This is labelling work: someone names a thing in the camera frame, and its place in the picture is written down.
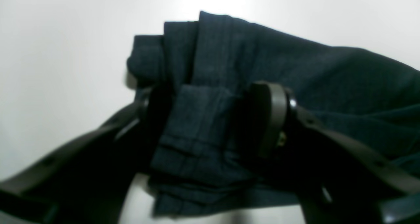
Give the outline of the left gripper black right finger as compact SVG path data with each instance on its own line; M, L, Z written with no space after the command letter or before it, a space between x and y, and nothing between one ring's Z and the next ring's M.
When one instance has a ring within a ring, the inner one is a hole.
M325 128L288 88L257 81L244 109L246 165L296 193L307 224L419 223L419 179Z

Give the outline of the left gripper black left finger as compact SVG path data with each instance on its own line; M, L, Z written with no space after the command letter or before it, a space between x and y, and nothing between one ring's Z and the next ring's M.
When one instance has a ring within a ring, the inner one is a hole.
M148 172L172 107L151 86L99 128L1 182L2 224L117 224L133 178Z

